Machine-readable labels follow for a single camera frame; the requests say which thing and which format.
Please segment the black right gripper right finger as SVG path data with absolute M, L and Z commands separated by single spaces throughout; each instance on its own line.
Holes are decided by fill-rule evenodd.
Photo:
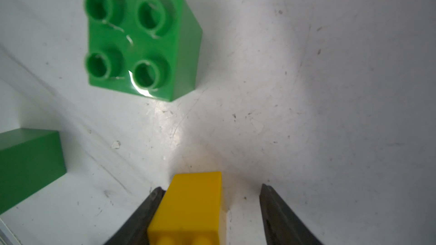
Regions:
M 267 245 L 322 245 L 272 186 L 262 185 L 260 207 Z

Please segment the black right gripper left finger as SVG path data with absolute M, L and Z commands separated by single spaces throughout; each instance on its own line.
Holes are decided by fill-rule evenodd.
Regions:
M 104 245 L 149 245 L 147 229 L 165 192 L 161 187 L 155 188 Z

